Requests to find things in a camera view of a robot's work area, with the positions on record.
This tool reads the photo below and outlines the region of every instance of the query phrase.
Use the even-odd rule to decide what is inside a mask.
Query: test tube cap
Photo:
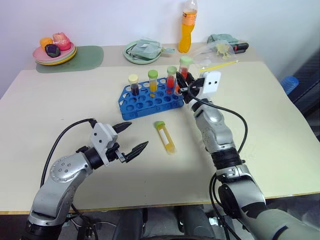
[[[137,84],[138,83],[138,75],[135,73],[132,73],[128,77],[128,81],[130,84]]]
[[[157,122],[155,123],[155,127],[156,127],[156,128],[159,127],[160,125],[165,125],[165,122],[164,122],[164,121],[157,121]]]
[[[182,56],[182,57],[180,57],[180,63],[182,64],[182,65],[190,65],[190,64],[192,64],[193,63],[193,59],[191,58],[191,57],[189,57],[189,56]]]
[[[175,66],[169,66],[166,70],[166,72],[170,75],[174,75],[177,72],[177,68]]]
[[[148,71],[148,77],[150,79],[156,79],[158,77],[158,71],[154,69]]]

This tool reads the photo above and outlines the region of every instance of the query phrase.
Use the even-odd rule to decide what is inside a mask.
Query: toy fruit
[[[48,54],[48,56],[50,56],[52,58],[56,58],[56,57],[60,56],[60,49],[58,46],[56,46],[54,44],[46,45],[45,52],[46,52],[46,54]]]
[[[42,50],[43,50],[44,52],[46,51],[45,47],[46,47],[46,45],[48,45],[48,44],[54,44],[54,41],[52,41],[52,39],[51,39],[50,37],[44,37],[44,38],[42,38],[42,39],[40,40],[40,45],[41,45],[41,48],[42,48]]]
[[[52,35],[52,37],[53,43],[57,45],[61,51],[66,51],[70,49],[71,42],[63,32],[55,33]]]

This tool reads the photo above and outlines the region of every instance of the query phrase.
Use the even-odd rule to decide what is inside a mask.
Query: blue test tube rack
[[[138,96],[131,93],[130,85],[125,86],[118,100],[123,120],[127,121],[182,107],[184,97],[175,95],[173,89],[167,89],[166,80],[165,77],[157,79],[157,90],[154,97],[150,96],[148,81],[138,83]]]

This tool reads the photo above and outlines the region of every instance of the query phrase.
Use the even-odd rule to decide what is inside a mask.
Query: white table
[[[146,81],[148,70],[156,69],[160,77],[166,76],[164,64],[122,62],[126,65],[105,64],[89,71],[65,73],[38,73],[30,65],[29,70],[19,73],[0,100],[0,214],[25,214],[30,210],[48,153],[65,127],[91,117],[112,125],[123,122],[118,98],[128,75],[137,73],[140,81]],[[190,71],[197,75],[194,66]],[[240,156],[265,197],[320,192],[320,175],[316,172],[320,169],[320,144],[266,65],[243,60],[220,71],[219,89],[212,100],[246,119],[249,131]],[[239,146],[243,124],[237,117],[223,114]],[[166,153],[154,127],[156,121],[166,123],[176,154]],[[78,188],[76,207],[91,211],[208,203],[209,180],[215,168],[204,150],[192,112],[183,106],[132,122],[119,134],[120,150],[128,153],[145,141],[149,141],[148,146],[130,163],[116,160],[95,170]],[[52,163],[88,145],[91,131],[86,123],[69,131]]]

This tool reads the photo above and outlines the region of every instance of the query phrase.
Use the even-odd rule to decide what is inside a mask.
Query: white wall
[[[177,43],[183,2],[3,1],[0,7],[0,97],[32,59],[32,52],[42,37],[65,32],[78,46],[125,45],[141,36],[162,43]],[[283,77],[292,74],[319,47],[319,12],[319,0],[198,0],[192,41],[204,42],[212,33],[229,33],[248,40],[275,76]]]

